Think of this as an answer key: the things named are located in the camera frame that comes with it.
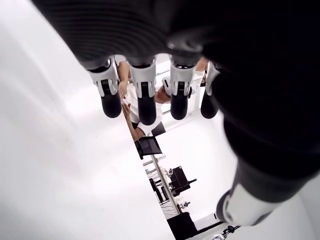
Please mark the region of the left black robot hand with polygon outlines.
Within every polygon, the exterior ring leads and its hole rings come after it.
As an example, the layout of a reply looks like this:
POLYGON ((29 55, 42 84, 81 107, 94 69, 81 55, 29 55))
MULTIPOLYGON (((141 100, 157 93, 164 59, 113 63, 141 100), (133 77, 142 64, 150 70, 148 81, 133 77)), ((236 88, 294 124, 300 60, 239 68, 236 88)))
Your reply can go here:
POLYGON ((106 116, 120 114, 114 55, 124 56, 138 115, 156 120, 157 54, 170 55, 171 115, 187 114, 193 71, 208 59, 202 116, 224 115, 238 158, 218 218, 254 226, 320 172, 317 0, 36 0, 86 69, 106 116))

